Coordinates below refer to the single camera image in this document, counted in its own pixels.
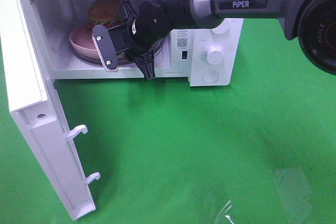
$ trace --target microwave door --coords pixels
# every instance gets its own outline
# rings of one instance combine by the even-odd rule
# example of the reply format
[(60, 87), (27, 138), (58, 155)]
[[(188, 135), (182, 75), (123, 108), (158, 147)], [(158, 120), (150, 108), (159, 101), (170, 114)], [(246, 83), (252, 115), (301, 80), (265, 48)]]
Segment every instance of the microwave door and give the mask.
[(29, 0), (0, 0), (0, 35), (9, 111), (73, 220), (95, 210), (73, 139), (52, 80), (37, 60), (38, 41), (29, 32), (23, 6)]

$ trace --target microwave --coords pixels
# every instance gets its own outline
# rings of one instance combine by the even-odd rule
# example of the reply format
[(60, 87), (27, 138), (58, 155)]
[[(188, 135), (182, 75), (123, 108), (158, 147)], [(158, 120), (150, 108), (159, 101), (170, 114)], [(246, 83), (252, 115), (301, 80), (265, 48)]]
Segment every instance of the microwave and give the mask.
[[(95, 1), (0, 0), (9, 111), (72, 220), (95, 210), (88, 185), (100, 174), (83, 172), (73, 140), (88, 129), (69, 128), (54, 81), (143, 78), (132, 62), (107, 72), (72, 44), (71, 34), (88, 22)], [(135, 10), (142, 1), (128, 0)], [(214, 29), (172, 30), (155, 51), (156, 77), (187, 77), (190, 86), (228, 85), (242, 24), (228, 18)]]

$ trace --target qr code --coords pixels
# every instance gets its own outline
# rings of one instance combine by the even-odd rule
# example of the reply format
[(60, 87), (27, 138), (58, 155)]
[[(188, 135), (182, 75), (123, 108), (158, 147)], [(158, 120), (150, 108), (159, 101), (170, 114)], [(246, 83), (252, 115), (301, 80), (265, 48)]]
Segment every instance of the qr code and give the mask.
[(188, 42), (187, 38), (177, 39), (177, 47), (187, 47), (187, 42)]

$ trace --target hamburger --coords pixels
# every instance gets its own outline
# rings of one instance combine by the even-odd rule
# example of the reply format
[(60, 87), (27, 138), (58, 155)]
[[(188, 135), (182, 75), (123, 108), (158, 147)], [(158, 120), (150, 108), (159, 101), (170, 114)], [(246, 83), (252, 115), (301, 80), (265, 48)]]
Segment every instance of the hamburger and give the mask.
[(95, 25), (103, 25), (108, 29), (121, 24), (122, 10), (119, 11), (116, 24), (113, 24), (120, 3), (121, 0), (96, 0), (89, 8), (89, 26), (93, 28)]

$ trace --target green floor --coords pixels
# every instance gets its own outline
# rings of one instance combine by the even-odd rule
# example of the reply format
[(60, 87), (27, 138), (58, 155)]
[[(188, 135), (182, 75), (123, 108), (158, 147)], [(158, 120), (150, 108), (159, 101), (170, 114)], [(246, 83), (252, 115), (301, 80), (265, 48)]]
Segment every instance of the green floor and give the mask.
[[(0, 223), (72, 223), (8, 113)], [(245, 20), (232, 82), (58, 80), (97, 210), (77, 223), (336, 223), (336, 77), (276, 20)]]

